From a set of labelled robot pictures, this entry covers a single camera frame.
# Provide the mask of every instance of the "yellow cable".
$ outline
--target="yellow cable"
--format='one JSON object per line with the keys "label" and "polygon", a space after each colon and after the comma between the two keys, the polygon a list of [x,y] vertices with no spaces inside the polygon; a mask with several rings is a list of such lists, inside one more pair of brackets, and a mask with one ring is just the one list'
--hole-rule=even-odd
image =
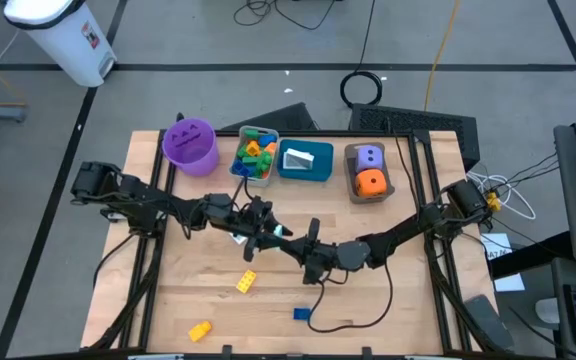
{"label": "yellow cable", "polygon": [[17,98],[24,100],[24,102],[18,102],[18,103],[0,103],[0,106],[26,106],[26,99],[24,97],[24,95],[18,91],[17,89],[15,89],[12,85],[10,85],[8,83],[8,81],[6,81],[6,79],[4,79],[1,75],[0,75],[0,81],[2,84],[4,84],[6,86],[6,88],[14,94],[14,96],[16,96]]}
{"label": "yellow cable", "polygon": [[428,86],[426,87],[426,101],[424,101],[424,111],[427,111],[428,108],[428,100],[430,100],[430,90],[432,89],[432,81],[435,77],[435,69],[437,68],[437,64],[439,63],[439,59],[441,58],[441,53],[444,51],[444,46],[446,45],[446,40],[450,33],[452,32],[452,24],[455,22],[455,16],[457,15],[457,9],[459,9],[459,3],[461,0],[455,0],[455,6],[452,8],[452,14],[450,15],[450,22],[448,23],[448,29],[444,34],[444,39],[441,41],[441,46],[439,47],[439,52],[437,52],[437,56],[435,57],[435,62],[432,64],[432,70],[430,70],[430,76],[428,76]]}

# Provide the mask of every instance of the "paper sheet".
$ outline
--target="paper sheet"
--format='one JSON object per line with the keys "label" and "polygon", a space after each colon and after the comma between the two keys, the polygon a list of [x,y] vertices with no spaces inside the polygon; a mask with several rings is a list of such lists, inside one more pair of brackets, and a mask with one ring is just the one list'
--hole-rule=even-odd
{"label": "paper sheet", "polygon": [[[486,247],[486,252],[488,253],[488,260],[492,260],[496,257],[511,253],[511,249],[506,249],[505,247],[510,247],[510,241],[508,241],[508,236],[506,234],[481,234],[481,241],[483,241]],[[495,289],[498,292],[506,291],[524,291],[524,282],[521,279],[521,274],[510,275],[505,278],[495,280]]]}

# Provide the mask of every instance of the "sticker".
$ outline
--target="sticker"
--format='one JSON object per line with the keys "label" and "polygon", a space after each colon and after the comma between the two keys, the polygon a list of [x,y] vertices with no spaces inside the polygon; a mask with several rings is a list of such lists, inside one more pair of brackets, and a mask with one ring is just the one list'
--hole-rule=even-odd
{"label": "sticker", "polygon": [[81,33],[86,39],[88,39],[90,46],[92,46],[93,49],[96,49],[97,45],[99,45],[99,37],[95,34],[95,30],[93,30],[88,21],[86,21],[84,26],[81,28]]}

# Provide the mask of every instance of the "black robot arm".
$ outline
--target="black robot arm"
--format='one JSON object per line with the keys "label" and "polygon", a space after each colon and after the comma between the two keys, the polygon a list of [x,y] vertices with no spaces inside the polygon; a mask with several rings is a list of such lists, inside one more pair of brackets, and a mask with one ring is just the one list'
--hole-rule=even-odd
{"label": "black robot arm", "polygon": [[[244,182],[239,184],[234,198]],[[357,271],[364,264],[377,268],[385,264],[397,246],[429,230],[441,236],[456,236],[463,226],[479,223],[490,214],[485,199],[477,188],[459,181],[444,188],[448,205],[434,201],[403,222],[385,232],[357,237],[354,241],[326,244],[318,239],[319,220],[312,219],[308,234],[287,240],[274,235],[281,225],[272,212],[272,202],[259,196],[235,210],[228,194],[208,194],[200,199],[184,200],[152,188],[137,177],[122,174],[112,164],[84,162],[73,183],[73,203],[106,205],[101,214],[114,219],[127,218],[132,233],[151,236],[160,229],[162,214],[175,219],[191,230],[202,230],[207,223],[216,229],[248,238],[244,260],[252,261],[255,250],[279,248],[305,268],[303,283],[315,284],[326,271],[340,269]],[[283,235],[292,232],[286,227]]]}

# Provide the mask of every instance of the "blue tray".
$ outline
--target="blue tray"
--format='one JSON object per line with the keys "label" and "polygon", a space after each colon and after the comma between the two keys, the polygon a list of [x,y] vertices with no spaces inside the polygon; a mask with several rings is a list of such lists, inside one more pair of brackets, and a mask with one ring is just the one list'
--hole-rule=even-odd
{"label": "blue tray", "polygon": [[[284,170],[284,153],[288,149],[308,152],[315,157],[312,170]],[[310,181],[326,181],[332,174],[333,147],[330,143],[284,139],[279,143],[277,172],[279,176]]]}

